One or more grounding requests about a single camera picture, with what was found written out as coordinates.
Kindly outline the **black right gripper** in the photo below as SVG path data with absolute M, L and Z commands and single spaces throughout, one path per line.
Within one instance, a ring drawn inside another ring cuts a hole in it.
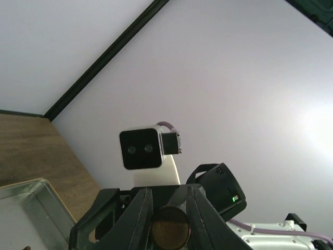
M 154 213 L 171 205 L 186 213 L 186 194 L 195 185 L 103 189 L 70 232 L 69 249 L 157 249 L 150 236 Z

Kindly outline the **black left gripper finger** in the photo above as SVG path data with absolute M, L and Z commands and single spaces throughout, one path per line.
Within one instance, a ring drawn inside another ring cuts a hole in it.
M 189 187 L 187 190 L 186 213 L 190 225 L 188 249 L 251 249 L 246 242 L 232 231 L 197 187 Z

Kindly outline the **dark chess piece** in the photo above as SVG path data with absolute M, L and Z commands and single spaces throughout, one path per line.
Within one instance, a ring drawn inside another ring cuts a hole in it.
M 151 220 L 150 236 L 157 249 L 181 249 L 190 237 L 189 218 L 180 208 L 166 205 Z

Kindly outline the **gold tin box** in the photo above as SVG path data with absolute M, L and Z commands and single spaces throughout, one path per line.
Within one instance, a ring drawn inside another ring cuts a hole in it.
M 68 249 L 74 225 L 46 179 L 1 187 L 1 249 Z

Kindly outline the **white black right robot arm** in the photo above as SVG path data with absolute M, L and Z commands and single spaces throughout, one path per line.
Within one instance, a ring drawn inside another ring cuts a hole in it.
M 246 198 L 225 164 L 135 170 L 130 190 L 102 189 L 70 232 L 70 249 L 332 249 L 332 212 L 287 211 L 291 199 Z

